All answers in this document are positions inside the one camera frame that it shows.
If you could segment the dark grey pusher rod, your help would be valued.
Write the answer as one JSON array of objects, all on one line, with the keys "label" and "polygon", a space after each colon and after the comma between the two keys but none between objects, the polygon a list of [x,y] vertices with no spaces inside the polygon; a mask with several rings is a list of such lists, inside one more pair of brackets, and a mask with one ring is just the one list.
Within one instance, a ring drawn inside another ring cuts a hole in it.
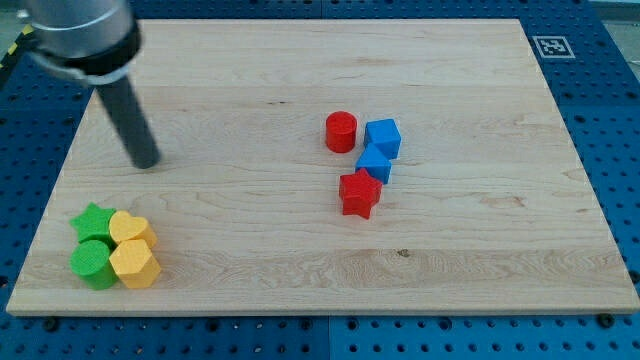
[{"label": "dark grey pusher rod", "polygon": [[132,165],[148,169],[158,164],[161,154],[129,77],[97,91]]}]

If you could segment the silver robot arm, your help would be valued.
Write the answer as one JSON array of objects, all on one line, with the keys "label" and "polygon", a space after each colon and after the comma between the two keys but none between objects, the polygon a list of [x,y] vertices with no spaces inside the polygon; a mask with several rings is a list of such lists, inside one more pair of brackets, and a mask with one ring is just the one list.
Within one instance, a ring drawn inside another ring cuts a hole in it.
[{"label": "silver robot arm", "polygon": [[126,0],[24,0],[19,18],[33,28],[34,61],[59,78],[97,90],[133,166],[147,169],[159,148],[129,79],[142,32]]}]

